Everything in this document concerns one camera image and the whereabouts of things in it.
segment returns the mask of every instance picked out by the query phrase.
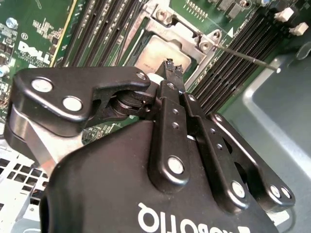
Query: electronic component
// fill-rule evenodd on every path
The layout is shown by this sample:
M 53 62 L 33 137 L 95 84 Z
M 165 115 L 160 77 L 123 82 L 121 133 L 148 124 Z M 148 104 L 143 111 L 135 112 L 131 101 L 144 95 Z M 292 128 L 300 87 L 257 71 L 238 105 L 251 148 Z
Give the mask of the electronic component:
M 7 53 L 7 54 L 9 54 L 9 55 L 11 56 L 12 53 L 13 53 L 13 47 L 10 46 L 10 45 L 7 45 L 7 46 L 5 47 L 4 52 Z
M 232 9 L 229 11 L 228 16 L 231 19 L 235 19 L 235 17 L 240 13 L 241 9 L 242 7 L 238 5 L 237 3 L 235 3 Z
M 54 55 L 55 52 L 56 52 L 56 47 L 55 47 L 54 45 L 52 45 L 52 46 L 50 47 L 49 53 L 52 54 L 52 55 Z
M 6 64 L 7 58 L 4 54 L 0 53 L 0 65 Z
M 0 78 L 10 73 L 10 68 L 7 65 L 0 65 Z
M 5 51 L 5 44 L 0 43 L 0 52 L 4 52 Z
M 290 7 L 287 7 L 283 11 L 276 13 L 274 18 L 284 23 L 287 22 L 293 14 L 294 11 Z
M 232 0 L 222 0 L 219 3 L 218 8 L 221 9 L 222 11 L 226 11 L 232 2 L 233 2 Z
M 52 44 L 54 44 L 54 45 L 58 44 L 58 39 L 56 37 L 53 37 Z
M 303 22 L 300 23 L 298 26 L 291 28 L 290 33 L 297 36 L 303 35 L 308 28 L 309 26 L 305 22 Z

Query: green circuit board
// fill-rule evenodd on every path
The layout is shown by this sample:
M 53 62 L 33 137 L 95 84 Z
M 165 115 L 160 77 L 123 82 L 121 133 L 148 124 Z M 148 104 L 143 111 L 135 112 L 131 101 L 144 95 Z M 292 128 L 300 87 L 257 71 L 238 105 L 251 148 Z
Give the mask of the green circuit board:
M 76 0 L 1 0 L 0 55 L 9 73 L 0 78 L 0 118 L 5 120 L 13 75 L 50 67 Z
M 114 65 L 130 22 L 129 12 L 137 3 L 137 0 L 0 0 L 0 42 L 5 48 L 12 49 L 11 53 L 0 50 L 10 68 L 9 74 L 0 79 L 0 119 L 5 120 L 12 76 L 20 69 Z M 238 13 L 230 17 L 233 6 L 237 5 L 240 6 Z M 171 0 L 170 7 L 201 33 L 221 30 L 220 44 L 228 46 L 259 6 L 255 0 Z M 15 29 L 8 28 L 9 18 L 17 21 Z M 138 53 L 148 44 L 150 35 L 140 37 L 147 23 L 147 18 L 141 22 L 119 65 L 132 65 L 131 58 L 127 59 L 129 54 L 133 51 Z M 196 87 L 222 53 L 216 51 L 188 91 Z M 184 81 L 191 76 L 196 65 L 191 62 Z M 100 138 L 136 120 L 137 117 L 131 116 L 122 122 L 106 122 L 86 129 L 84 142 Z

